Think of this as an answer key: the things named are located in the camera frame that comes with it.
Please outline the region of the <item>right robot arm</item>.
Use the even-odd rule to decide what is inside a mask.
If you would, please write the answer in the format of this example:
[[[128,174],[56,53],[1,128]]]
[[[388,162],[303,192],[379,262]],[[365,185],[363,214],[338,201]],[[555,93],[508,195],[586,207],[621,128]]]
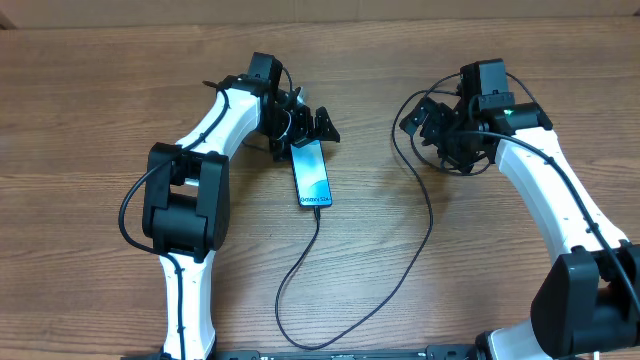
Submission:
[[[500,59],[454,74],[457,102],[438,85],[412,94],[393,129],[411,146],[432,146],[438,172],[476,176],[495,166],[524,201],[552,263],[528,318],[470,344],[433,345],[430,359],[578,359],[639,343],[639,247],[592,200],[553,124],[534,98],[518,102]]]

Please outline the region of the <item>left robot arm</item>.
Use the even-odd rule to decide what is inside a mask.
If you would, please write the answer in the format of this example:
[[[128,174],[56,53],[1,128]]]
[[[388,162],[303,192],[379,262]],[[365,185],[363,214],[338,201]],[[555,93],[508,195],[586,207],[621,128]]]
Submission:
[[[214,84],[213,106],[188,135],[149,152],[142,230],[163,267],[168,308],[159,359],[213,356],[213,261],[230,223],[231,159],[250,133],[267,137],[274,160],[291,162],[301,207],[333,202],[321,145],[340,135],[325,108],[311,111],[300,89],[280,88],[286,73],[275,56],[254,53],[245,73]]]

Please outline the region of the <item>Samsung Galaxy smartphone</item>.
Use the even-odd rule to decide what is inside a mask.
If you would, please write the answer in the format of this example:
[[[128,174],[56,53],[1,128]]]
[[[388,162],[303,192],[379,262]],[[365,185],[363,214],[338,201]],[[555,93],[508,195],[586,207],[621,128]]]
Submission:
[[[292,168],[301,207],[330,207],[333,203],[321,142],[291,146]]]

